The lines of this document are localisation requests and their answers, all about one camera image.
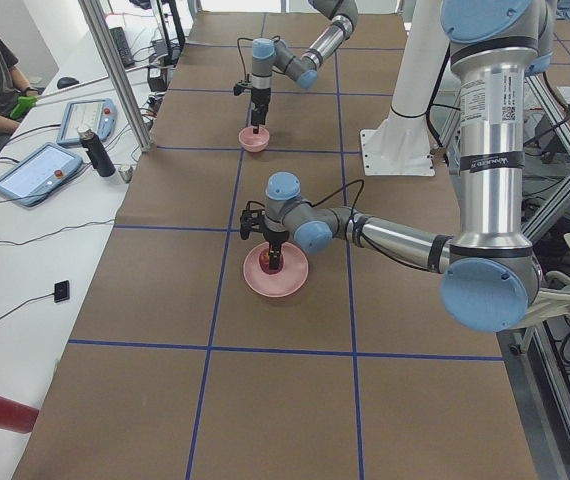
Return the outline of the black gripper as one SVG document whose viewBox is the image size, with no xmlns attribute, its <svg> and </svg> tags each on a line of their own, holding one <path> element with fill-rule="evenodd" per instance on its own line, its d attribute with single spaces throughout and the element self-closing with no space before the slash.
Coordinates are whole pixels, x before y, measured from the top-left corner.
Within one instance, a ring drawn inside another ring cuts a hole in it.
<svg viewBox="0 0 570 480">
<path fill-rule="evenodd" d="M 281 270 L 281 249 L 282 245 L 289 239 L 289 232 L 284 231 L 274 231 L 269 228 L 265 228 L 263 232 L 264 239 L 268 242 L 267 251 L 267 264 L 272 266 L 273 270 Z"/>
<path fill-rule="evenodd" d="M 269 103 L 270 103 L 270 89 L 252 88 L 251 102 L 252 102 L 251 125 L 253 129 L 252 131 L 254 134 L 258 134 L 259 125 L 266 124 L 266 113 L 268 112 Z"/>
</svg>

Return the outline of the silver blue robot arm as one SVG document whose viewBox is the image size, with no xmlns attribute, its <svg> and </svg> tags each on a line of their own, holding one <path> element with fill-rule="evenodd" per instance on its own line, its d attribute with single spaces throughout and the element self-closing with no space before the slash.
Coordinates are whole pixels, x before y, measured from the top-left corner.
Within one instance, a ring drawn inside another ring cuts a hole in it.
<svg viewBox="0 0 570 480">
<path fill-rule="evenodd" d="M 316 82 L 323 63 L 354 33 L 359 16 L 355 1 L 318 0 L 309 1 L 309 4 L 326 17 L 330 25 L 301 56 L 296 56 L 281 38 L 252 40 L 249 89 L 253 134 L 258 134 L 260 127 L 266 124 L 274 70 L 287 76 L 299 87 L 309 89 Z"/>
<path fill-rule="evenodd" d="M 349 207 L 320 209 L 300 193 L 298 178 L 272 175 L 261 231 L 280 260 L 287 239 L 306 253 L 340 238 L 402 264 L 441 275 L 448 313 L 471 329 L 517 328 L 534 302 L 541 273 L 520 220 L 524 81 L 551 58 L 552 1 L 420 1 L 390 113 L 361 134 L 362 153 L 392 175 L 423 175 L 426 120 L 444 67 L 460 80 L 461 227 L 447 237 Z"/>
</svg>

